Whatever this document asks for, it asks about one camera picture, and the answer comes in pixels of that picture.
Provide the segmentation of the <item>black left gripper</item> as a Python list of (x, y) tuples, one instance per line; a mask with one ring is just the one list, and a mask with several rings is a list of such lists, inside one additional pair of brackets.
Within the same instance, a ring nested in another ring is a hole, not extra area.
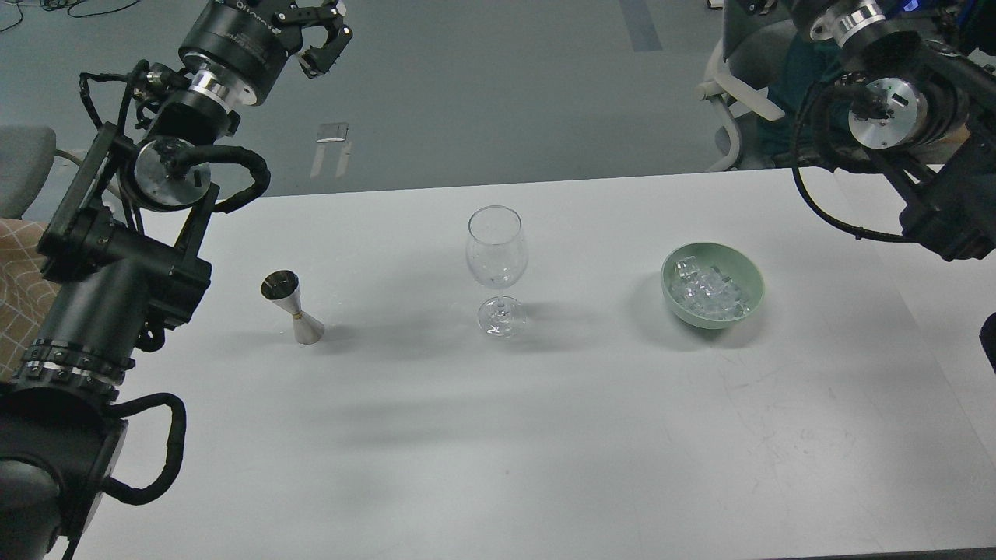
[[(342, 1), (299, 7), (298, 1), (210, 1), (179, 46), (184, 66), (205, 64), (237, 75), (249, 89), (245, 105), (258, 106), (291, 56), (306, 77), (326, 75), (353, 37)], [(321, 45), (305, 47), (303, 30), (322, 28)]]

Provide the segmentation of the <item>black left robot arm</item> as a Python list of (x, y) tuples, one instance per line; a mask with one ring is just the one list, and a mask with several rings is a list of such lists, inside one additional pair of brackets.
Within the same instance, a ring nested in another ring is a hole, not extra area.
[(2, 380), (4, 559), (42, 559), (60, 538), (70, 559), (104, 496), (145, 506), (177, 480), (184, 401), (120, 403), (132, 354), (160, 350), (209, 289), (211, 217), (271, 183), (262, 156), (219, 144), (238, 107), (261, 105), (291, 59), (327, 74), (352, 37), (339, 1), (210, 1), (178, 70), (79, 75), (96, 137), (37, 246), (59, 292)]

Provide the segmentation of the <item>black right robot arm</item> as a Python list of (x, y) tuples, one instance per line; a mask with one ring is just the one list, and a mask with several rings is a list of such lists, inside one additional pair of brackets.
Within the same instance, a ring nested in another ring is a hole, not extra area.
[(994, 250), (994, 76), (955, 47), (887, 20), (875, 1), (791, 1), (808, 41), (840, 48), (844, 74), (810, 86), (790, 142), (801, 129), (831, 169), (879, 173), (903, 199), (899, 234), (852, 226), (811, 198), (792, 163), (794, 185), (829, 226), (857, 239), (915, 243), (946, 261), (982, 260)]

